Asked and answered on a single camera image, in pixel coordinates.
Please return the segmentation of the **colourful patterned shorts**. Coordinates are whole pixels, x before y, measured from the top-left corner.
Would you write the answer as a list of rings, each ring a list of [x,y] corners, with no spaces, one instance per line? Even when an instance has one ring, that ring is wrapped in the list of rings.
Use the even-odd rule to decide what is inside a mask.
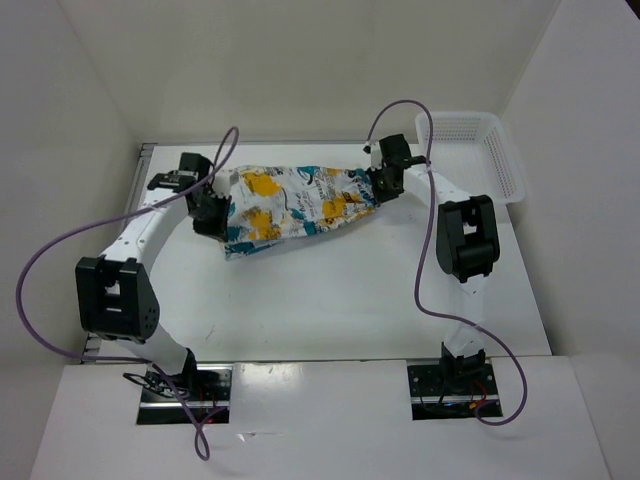
[[[231,171],[229,194],[228,260],[337,230],[378,206],[361,168],[242,166]]]

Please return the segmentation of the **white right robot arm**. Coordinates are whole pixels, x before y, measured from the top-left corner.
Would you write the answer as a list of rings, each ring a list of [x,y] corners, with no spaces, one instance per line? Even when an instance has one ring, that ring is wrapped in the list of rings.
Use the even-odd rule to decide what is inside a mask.
[[[409,192],[437,209],[435,254],[439,267],[458,287],[454,315],[458,323],[441,344],[438,378],[450,393],[460,393],[484,370],[484,340],[477,327],[485,320],[488,276],[500,256],[494,204],[487,195],[473,196],[414,156],[402,134],[367,143],[368,174],[374,198],[384,203]]]

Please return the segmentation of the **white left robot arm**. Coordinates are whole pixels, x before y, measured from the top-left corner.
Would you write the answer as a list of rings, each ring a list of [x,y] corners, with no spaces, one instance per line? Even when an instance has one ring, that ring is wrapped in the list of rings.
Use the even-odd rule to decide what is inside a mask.
[[[225,241],[231,199],[213,189],[214,165],[197,153],[184,153],[177,169],[155,175],[137,216],[97,257],[75,268],[83,329],[112,341],[166,374],[164,387],[185,400],[209,385],[194,353],[161,326],[161,307],[150,280],[156,258],[186,218],[195,233]]]

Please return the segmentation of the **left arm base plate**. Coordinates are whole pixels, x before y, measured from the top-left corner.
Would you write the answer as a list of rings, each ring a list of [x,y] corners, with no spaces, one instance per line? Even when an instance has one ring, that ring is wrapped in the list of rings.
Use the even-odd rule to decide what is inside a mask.
[[[203,384],[190,393],[178,390],[190,412],[205,425],[228,424],[233,379],[232,364],[200,364],[198,373]],[[124,373],[123,377],[141,388],[136,423],[138,425],[177,425],[190,422],[178,398],[156,371],[144,375]]]

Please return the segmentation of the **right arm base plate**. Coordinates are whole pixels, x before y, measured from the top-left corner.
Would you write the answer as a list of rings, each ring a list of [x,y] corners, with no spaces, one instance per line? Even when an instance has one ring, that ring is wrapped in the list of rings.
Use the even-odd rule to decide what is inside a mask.
[[[475,377],[445,380],[437,360],[407,363],[412,419],[445,420],[502,416],[493,366],[486,363]]]

